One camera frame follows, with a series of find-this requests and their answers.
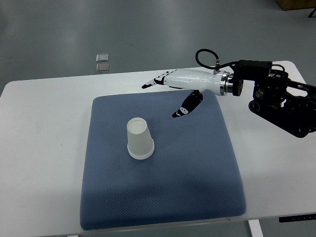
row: floor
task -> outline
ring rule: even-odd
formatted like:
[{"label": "floor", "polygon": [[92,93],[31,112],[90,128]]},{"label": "floor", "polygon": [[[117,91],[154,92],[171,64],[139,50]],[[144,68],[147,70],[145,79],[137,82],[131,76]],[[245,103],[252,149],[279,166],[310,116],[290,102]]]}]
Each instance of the floor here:
[{"label": "floor", "polygon": [[[13,80],[198,66],[209,48],[221,63],[292,61],[316,85],[316,15],[282,11],[275,0],[0,0],[0,94]],[[206,64],[214,59],[202,55]],[[307,237],[316,221],[260,220],[264,237]],[[112,233],[93,237],[250,236],[246,222]]]}]

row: paper cup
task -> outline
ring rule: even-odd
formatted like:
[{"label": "paper cup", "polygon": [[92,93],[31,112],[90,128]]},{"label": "paper cup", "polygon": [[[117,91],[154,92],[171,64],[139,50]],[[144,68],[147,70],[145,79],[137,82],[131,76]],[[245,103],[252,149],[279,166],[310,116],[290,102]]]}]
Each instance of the paper cup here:
[{"label": "paper cup", "polygon": [[135,159],[146,159],[153,154],[155,144],[143,118],[132,118],[128,121],[127,149]]}]

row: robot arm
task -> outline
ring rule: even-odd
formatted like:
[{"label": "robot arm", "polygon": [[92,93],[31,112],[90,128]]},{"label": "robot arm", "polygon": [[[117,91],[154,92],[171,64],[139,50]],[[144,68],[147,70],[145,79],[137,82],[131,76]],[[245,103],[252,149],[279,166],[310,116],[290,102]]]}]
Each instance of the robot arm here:
[{"label": "robot arm", "polygon": [[[199,61],[198,54],[203,51],[216,57],[215,67]],[[142,86],[145,89],[160,84],[193,90],[180,109],[172,115],[174,118],[192,112],[203,100],[201,92],[205,90],[221,96],[227,93],[240,96],[243,80],[252,80],[255,82],[253,100],[248,105],[251,112],[299,138],[316,131],[316,87],[291,81],[283,66],[276,65],[281,67],[282,71],[273,70],[272,62],[246,60],[219,65],[217,54],[208,49],[200,49],[196,53],[196,60],[201,66],[214,71],[168,71]],[[226,66],[230,66],[234,73],[220,71]],[[304,90],[307,96],[294,96],[286,91],[287,87]]]}]

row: table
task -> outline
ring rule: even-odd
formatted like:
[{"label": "table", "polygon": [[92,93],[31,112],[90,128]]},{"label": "table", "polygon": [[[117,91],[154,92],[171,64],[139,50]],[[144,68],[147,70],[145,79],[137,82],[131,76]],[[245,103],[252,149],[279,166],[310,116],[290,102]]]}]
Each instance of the table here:
[{"label": "table", "polygon": [[[293,63],[275,63],[285,66],[292,80],[304,82]],[[0,97],[0,237],[84,233],[79,207],[92,101],[174,90],[141,89],[165,71],[13,81],[5,87]],[[247,212],[231,221],[315,213],[316,133],[299,139],[250,112],[252,89],[253,82],[245,81],[240,97],[217,97],[247,202]],[[214,221],[229,219],[157,226]]]}]

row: blue mat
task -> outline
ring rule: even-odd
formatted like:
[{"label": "blue mat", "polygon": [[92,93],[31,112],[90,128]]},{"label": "blue mat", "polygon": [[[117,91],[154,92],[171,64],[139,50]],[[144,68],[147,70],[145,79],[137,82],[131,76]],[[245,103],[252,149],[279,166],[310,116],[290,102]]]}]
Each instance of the blue mat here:
[{"label": "blue mat", "polygon": [[[172,118],[190,91],[93,101],[81,193],[84,230],[238,216],[246,204],[235,154],[216,100],[204,92],[189,115]],[[155,151],[127,151],[127,122],[147,121]]]}]

